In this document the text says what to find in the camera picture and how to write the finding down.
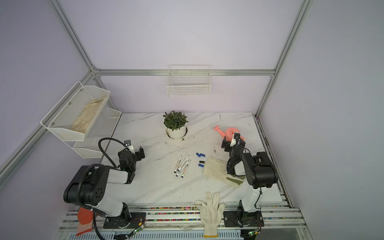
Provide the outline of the whiteboard marker black end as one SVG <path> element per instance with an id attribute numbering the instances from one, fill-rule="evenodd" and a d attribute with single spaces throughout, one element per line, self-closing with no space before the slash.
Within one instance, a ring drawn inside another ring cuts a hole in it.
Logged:
<path id="1" fill-rule="evenodd" d="M 178 169 L 180 167 L 180 164 L 181 164 L 181 160 L 182 160 L 183 156 L 180 156 L 178 161 L 177 161 L 177 164 L 176 164 L 176 167 L 174 169 L 174 173 L 176 174 L 178 172 Z"/>

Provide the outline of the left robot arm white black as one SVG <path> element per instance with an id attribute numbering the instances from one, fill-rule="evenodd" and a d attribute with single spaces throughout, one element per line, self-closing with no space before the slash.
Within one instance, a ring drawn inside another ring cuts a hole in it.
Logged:
<path id="1" fill-rule="evenodd" d="M 131 146 L 118 152 L 120 169 L 93 164 L 82 166 L 64 191 L 64 201 L 103 217 L 129 219 L 127 204 L 107 194 L 107 184 L 128 185 L 135 177 L 136 164 L 145 158 L 143 147 L 137 152 Z"/>

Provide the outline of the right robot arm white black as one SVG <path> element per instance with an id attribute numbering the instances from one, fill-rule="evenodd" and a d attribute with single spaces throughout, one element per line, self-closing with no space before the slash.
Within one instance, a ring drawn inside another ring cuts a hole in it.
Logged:
<path id="1" fill-rule="evenodd" d="M 247 148 L 246 142 L 236 133 L 232 140 L 223 139 L 222 148 L 229 153 L 227 174 L 232 177 L 244 177 L 252 187 L 240 200 L 239 210 L 243 213 L 260 211 L 264 193 L 279 180 L 276 168 L 266 152 L 253 155 Z"/>

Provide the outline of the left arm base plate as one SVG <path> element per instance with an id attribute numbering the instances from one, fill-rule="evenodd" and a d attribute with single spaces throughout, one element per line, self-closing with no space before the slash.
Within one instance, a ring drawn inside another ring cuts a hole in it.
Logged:
<path id="1" fill-rule="evenodd" d="M 139 224 L 144 224 L 147 214 L 144 212 L 129 213 L 123 217 L 107 217 L 103 228 L 104 229 L 135 229 Z"/>

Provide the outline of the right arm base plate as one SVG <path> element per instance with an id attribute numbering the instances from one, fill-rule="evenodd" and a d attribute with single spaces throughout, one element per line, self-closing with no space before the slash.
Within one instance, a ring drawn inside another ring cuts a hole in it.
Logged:
<path id="1" fill-rule="evenodd" d="M 253 213 L 224 211 L 225 227 L 264 227 L 264 219 L 261 211 Z"/>

